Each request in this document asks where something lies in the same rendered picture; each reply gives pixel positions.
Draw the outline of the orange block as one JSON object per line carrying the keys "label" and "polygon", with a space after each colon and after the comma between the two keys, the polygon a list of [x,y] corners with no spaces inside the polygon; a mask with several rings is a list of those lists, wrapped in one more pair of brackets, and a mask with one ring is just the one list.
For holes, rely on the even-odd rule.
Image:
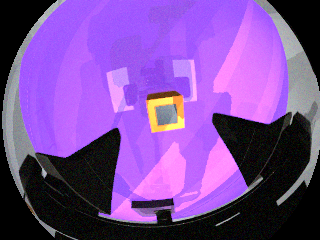
{"label": "orange block", "polygon": [[183,95],[173,91],[148,93],[147,108],[153,132],[184,128]]}

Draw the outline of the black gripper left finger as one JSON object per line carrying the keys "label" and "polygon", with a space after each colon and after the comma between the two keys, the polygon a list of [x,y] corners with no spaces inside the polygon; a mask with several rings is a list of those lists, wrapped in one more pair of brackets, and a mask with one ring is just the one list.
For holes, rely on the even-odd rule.
{"label": "black gripper left finger", "polygon": [[113,128],[69,157],[43,152],[36,152],[35,156],[45,172],[63,180],[77,196],[99,209],[99,213],[111,215],[120,139],[119,129]]}

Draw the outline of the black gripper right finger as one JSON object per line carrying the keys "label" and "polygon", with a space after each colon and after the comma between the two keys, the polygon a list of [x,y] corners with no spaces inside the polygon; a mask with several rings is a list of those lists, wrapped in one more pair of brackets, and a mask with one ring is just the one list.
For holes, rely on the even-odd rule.
{"label": "black gripper right finger", "polygon": [[292,112],[269,124],[213,113],[213,127],[227,145],[248,188],[260,179],[261,171],[271,159],[281,133],[288,127],[291,119]]}

